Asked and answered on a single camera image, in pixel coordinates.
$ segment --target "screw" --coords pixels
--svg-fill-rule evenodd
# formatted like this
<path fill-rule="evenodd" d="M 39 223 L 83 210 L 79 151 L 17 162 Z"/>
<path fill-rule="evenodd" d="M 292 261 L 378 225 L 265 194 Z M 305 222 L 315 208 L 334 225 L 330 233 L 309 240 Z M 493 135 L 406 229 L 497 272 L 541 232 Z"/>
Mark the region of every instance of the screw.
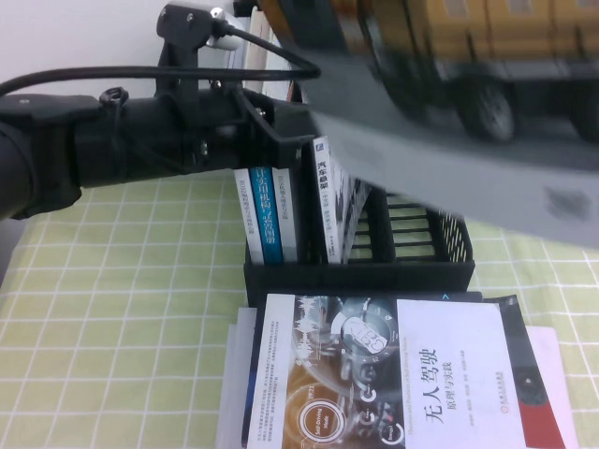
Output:
<path fill-rule="evenodd" d="M 206 142 L 202 142 L 199 146 L 199 153 L 202 157 L 208 157 L 208 144 Z"/>

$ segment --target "wire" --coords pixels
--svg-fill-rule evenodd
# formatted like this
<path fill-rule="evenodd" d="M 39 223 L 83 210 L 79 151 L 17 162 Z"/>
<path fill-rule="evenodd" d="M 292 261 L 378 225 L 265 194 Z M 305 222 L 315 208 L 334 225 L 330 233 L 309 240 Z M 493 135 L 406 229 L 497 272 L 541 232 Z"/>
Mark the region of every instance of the wire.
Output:
<path fill-rule="evenodd" d="M 56 81 L 108 79 L 285 81 L 310 80 L 320 76 L 320 69 L 316 65 L 306 61 L 291 51 L 286 51 L 260 37 L 238 30 L 234 26 L 229 25 L 226 21 L 214 21 L 213 25 L 215 31 L 221 36 L 238 36 L 265 50 L 272 51 L 293 65 L 303 68 L 292 70 L 245 70 L 228 68 L 153 67 L 141 65 L 62 68 L 23 75 L 3 82 L 0 84 L 0 97 L 12 94 L 20 89 Z"/>

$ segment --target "book cover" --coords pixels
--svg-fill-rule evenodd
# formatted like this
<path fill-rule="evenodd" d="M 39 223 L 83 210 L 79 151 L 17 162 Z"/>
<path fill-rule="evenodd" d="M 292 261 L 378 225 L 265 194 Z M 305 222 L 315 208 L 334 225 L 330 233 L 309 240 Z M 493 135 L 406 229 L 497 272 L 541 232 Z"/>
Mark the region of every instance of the book cover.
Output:
<path fill-rule="evenodd" d="M 563 370 L 558 334 L 553 327 L 526 326 L 534 358 L 547 389 L 549 403 L 562 433 L 563 446 L 578 449 L 577 430 L 572 416 L 568 384 Z"/>
<path fill-rule="evenodd" d="M 517 301 L 418 298 L 270 296 L 248 447 L 564 447 Z"/>
<path fill-rule="evenodd" d="M 428 300 L 439 300 L 439 301 L 466 301 L 466 302 L 481 302 L 483 297 L 480 293 L 477 292 L 467 292 L 467 293 L 428 293 L 428 294 L 415 294 L 411 295 L 410 298 L 413 299 L 428 299 Z M 262 335 L 263 335 L 263 326 L 265 324 L 265 311 L 264 309 L 258 311 L 257 320 L 256 320 L 256 333 L 254 335 L 254 349 L 252 352 L 252 365 L 250 368 L 250 379 L 247 388 L 247 398 L 248 403 L 253 402 L 254 393 L 256 389 L 256 377 L 258 371 L 258 362 L 260 356 L 260 347 L 262 343 Z M 250 421 L 251 421 L 251 408 L 246 410 L 246 415 L 243 421 L 243 433 L 242 433 L 242 442 L 245 445 L 248 443 L 248 435 L 250 431 Z"/>
<path fill-rule="evenodd" d="M 371 187 L 349 176 L 335 158 L 327 137 L 315 139 L 313 148 L 327 262 L 344 264 L 349 260 Z"/>
<path fill-rule="evenodd" d="M 232 336 L 229 329 L 216 449 L 241 448 L 255 326 L 256 309 L 241 308 L 238 310 L 237 324 Z"/>
<path fill-rule="evenodd" d="M 277 205 L 277 216 L 279 229 L 281 231 L 281 246 L 283 249 L 283 260 L 286 263 L 299 261 L 299 236 L 297 232 L 294 205 L 294 191 L 292 189 L 292 177 L 289 168 L 273 168 L 274 197 Z"/>
<path fill-rule="evenodd" d="M 245 228 L 245 237 L 250 252 L 252 263 L 264 264 L 264 254 L 262 252 L 262 238 L 256 213 L 256 203 L 254 201 L 254 192 L 252 189 L 252 180 L 250 170 L 235 170 L 235 182 L 237 183 L 237 193 L 240 198 L 241 216 Z"/>
<path fill-rule="evenodd" d="M 272 170 L 264 167 L 251 168 L 250 178 L 252 180 L 254 202 L 256 203 L 264 263 L 273 265 L 282 264 L 283 251 L 274 199 Z"/>

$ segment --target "black robotic arm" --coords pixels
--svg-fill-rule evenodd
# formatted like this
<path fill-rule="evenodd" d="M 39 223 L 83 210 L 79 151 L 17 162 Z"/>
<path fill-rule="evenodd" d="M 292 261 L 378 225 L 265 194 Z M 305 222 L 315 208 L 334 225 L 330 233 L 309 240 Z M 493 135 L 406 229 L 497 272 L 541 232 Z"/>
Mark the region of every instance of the black robotic arm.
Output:
<path fill-rule="evenodd" d="M 217 19 L 214 11 L 168 5 L 158 67 L 88 67 L 33 74 L 0 84 L 0 220 L 71 206 L 81 187 L 213 171 L 290 167 L 314 138 L 307 110 L 247 91 L 241 80 L 308 79 L 314 65 Z M 239 36 L 298 69 L 198 69 L 197 50 Z M 122 88 L 89 96 L 7 95 L 57 80 L 153 78 L 153 98 Z M 197 80 L 211 80 L 199 90 Z"/>

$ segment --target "table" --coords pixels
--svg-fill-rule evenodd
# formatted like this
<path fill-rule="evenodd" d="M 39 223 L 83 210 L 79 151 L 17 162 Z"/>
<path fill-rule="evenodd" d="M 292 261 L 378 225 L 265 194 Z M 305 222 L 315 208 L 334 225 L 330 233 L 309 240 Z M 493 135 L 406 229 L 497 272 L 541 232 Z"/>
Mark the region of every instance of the table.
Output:
<path fill-rule="evenodd" d="M 599 446 L 599 253 L 468 227 L 471 289 L 557 329 L 580 445 Z M 230 172 L 33 220 L 0 289 L 0 447 L 213 447 L 243 258 Z"/>

